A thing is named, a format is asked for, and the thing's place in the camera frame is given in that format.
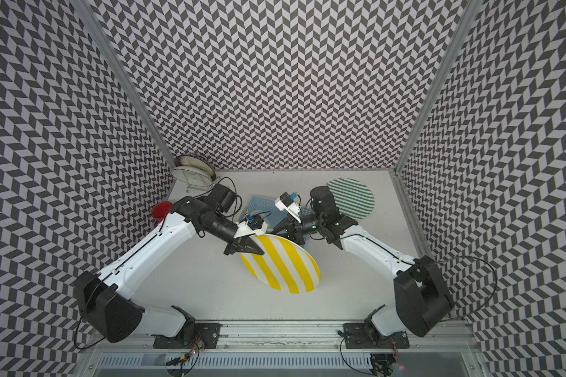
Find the yellow striped plate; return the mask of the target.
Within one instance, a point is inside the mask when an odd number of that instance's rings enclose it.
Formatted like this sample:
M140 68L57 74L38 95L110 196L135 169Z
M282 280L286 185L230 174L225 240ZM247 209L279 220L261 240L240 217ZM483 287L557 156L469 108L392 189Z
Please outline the yellow striped plate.
M272 234L252 237L262 255L241 254L245 268L258 281L293 295L314 291L321 282L319 265L300 245Z

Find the green striped plate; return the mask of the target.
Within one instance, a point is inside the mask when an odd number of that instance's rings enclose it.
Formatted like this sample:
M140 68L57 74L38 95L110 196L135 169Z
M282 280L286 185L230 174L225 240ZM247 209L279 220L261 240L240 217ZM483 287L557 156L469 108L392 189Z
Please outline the green striped plate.
M333 194L336 205L343 215L355 220L369 216L375 207L372 191L362 182L353 178L336 178L326 186Z

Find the red cup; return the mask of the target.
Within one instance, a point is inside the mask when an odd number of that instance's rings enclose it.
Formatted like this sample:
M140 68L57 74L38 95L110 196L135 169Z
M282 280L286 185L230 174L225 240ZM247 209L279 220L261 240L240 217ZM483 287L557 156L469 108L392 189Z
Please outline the red cup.
M165 217L168 215L169 210L173 206L173 203L170 201L163 201L156 204L153 209L151 210L151 216L155 221L163 221Z

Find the light blue plastic basket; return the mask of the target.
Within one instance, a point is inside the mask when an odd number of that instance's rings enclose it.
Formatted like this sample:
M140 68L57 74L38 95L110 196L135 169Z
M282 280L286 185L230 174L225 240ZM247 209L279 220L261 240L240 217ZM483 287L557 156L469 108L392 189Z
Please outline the light blue plastic basket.
M273 227L276 226L281 220L285 219L288 215L285 211L280 211L275 207L275 200L263 196L251 196L245 209L241 212L239 221L243 220L246 216L262 215L268 224L267 233L271 234ZM314 214L312 210L301 208L301 215Z

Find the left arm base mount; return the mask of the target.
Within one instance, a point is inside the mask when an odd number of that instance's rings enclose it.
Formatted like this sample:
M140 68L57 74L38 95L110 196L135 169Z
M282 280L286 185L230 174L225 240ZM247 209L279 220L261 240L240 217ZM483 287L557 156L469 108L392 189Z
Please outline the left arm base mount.
M184 324L179 334L174 337L157 336L153 348L157 350L187 349L196 343L202 349L215 349L221 329L222 325L217 322Z

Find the aluminium front rail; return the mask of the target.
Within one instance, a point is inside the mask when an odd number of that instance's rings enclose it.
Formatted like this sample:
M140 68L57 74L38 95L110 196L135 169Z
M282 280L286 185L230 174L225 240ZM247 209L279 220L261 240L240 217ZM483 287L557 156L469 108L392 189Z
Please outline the aluminium front rail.
M392 350L349 350L338 335L344 323L364 323L362 320L204 320L222 325L219 341L210 352L329 352L348 350L384 353ZM468 325L461 321L444 322L426 336L418 337L409 331L410 348L400 351L413 353L474 353L480 348ZM101 342L99 350L139 350L156 352L156 336L130 336L121 342Z

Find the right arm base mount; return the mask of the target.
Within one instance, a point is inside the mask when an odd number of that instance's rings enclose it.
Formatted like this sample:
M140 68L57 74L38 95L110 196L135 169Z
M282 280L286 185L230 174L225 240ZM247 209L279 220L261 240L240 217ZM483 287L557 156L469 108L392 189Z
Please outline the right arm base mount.
M400 331L382 336L373 325L344 323L338 335L349 350L405 350L410 348L407 333Z

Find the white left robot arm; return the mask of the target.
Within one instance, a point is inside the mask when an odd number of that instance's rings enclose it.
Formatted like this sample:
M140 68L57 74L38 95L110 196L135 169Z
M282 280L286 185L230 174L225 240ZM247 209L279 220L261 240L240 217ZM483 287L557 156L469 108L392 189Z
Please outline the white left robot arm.
M195 318L179 306L155 309L132 300L145 279L166 258L196 235L209 233L225 242L226 255L264 251L255 238L267 232L260 216L234 222L225 213L236 194L216 184L203 196L186 196L175 202L161 223L115 262L97 273L81 273L74 283L80 319L107 342L132 335L162 336L193 341Z

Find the white plate in rack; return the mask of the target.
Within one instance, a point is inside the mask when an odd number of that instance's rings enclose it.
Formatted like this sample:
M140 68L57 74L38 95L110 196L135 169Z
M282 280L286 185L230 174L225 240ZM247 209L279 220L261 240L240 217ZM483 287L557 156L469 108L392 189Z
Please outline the white plate in rack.
M171 170L171 175L188 186L210 186L212 177L201 169L191 166L178 166Z

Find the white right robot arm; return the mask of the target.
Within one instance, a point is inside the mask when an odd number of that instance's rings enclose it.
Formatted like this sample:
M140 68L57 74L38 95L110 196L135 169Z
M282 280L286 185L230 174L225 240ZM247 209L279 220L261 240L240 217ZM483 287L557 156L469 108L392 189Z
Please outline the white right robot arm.
M302 214L295 201L297 194L281 194L275 206L287 218L272 233L285 234L300 244L306 235L318 233L327 243L359 257L393 285L394 300L364 320L374 342L401 331L423 338L451 312L454 302L434 259L414 258L370 235L355 219L341 213L329 187L313 188L310 195L312 212Z

